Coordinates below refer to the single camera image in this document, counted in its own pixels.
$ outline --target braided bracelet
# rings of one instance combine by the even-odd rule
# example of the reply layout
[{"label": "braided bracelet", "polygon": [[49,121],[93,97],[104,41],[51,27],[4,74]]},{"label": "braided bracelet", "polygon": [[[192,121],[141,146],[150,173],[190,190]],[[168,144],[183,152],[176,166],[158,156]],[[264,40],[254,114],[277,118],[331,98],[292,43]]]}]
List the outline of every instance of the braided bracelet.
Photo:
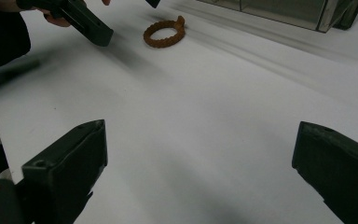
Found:
[{"label": "braided bracelet", "polygon": [[[176,35],[163,39],[151,38],[153,33],[164,28],[173,28],[177,31],[177,33]],[[144,32],[144,41],[150,47],[161,49],[176,44],[184,36],[185,36],[185,18],[179,16],[177,21],[158,21],[153,25],[149,26],[149,28],[147,28]]]}]

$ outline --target white table surface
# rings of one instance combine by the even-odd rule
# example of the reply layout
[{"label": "white table surface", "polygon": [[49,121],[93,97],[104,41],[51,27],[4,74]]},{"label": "white table surface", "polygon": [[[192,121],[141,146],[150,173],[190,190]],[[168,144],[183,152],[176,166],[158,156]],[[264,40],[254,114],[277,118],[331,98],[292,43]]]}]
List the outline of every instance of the white table surface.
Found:
[{"label": "white table surface", "polygon": [[[88,6],[115,30],[107,48],[23,13],[33,48],[18,62],[41,65],[0,87],[16,182],[66,132],[105,119],[109,164],[76,223],[341,223],[291,159],[301,120],[358,142],[358,22],[320,34],[194,0]],[[181,42],[145,44],[178,15]]]}]

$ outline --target black plastic part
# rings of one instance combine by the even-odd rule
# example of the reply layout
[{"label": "black plastic part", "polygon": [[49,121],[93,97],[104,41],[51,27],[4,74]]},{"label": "black plastic part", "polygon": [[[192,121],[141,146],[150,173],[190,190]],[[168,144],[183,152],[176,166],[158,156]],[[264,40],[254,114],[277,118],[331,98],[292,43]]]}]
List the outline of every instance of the black plastic part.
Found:
[{"label": "black plastic part", "polygon": [[153,8],[158,6],[159,0],[146,0],[146,2]]},{"label": "black plastic part", "polygon": [[39,7],[49,10],[55,17],[63,16],[93,44],[109,45],[113,30],[96,17],[81,0],[17,0],[23,9]]},{"label": "black plastic part", "polygon": [[104,121],[75,127],[22,166],[24,214],[36,224],[74,223],[106,165]]},{"label": "black plastic part", "polygon": [[334,130],[301,122],[293,168],[346,224],[358,224],[358,143]]},{"label": "black plastic part", "polygon": [[11,181],[0,179],[0,224],[24,224],[20,201]]}]

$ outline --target paracord bracelet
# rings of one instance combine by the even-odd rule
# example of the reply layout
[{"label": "paracord bracelet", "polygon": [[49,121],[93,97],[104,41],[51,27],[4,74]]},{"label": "paracord bracelet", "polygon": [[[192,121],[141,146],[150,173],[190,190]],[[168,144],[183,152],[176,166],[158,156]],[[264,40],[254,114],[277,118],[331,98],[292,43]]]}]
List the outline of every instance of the paracord bracelet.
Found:
[{"label": "paracord bracelet", "polygon": [[[164,28],[173,28],[177,31],[176,35],[164,39],[152,39],[151,36],[158,30]],[[178,17],[177,21],[158,21],[149,26],[144,32],[144,41],[150,47],[161,49],[167,48],[179,42],[185,36],[185,18]]]}]

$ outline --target black sleeve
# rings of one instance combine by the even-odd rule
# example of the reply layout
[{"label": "black sleeve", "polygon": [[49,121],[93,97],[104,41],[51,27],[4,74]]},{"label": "black sleeve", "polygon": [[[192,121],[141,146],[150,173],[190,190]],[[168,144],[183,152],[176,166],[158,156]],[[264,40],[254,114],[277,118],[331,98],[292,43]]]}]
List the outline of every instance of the black sleeve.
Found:
[{"label": "black sleeve", "polygon": [[28,30],[19,12],[0,12],[0,66],[31,48]]}]

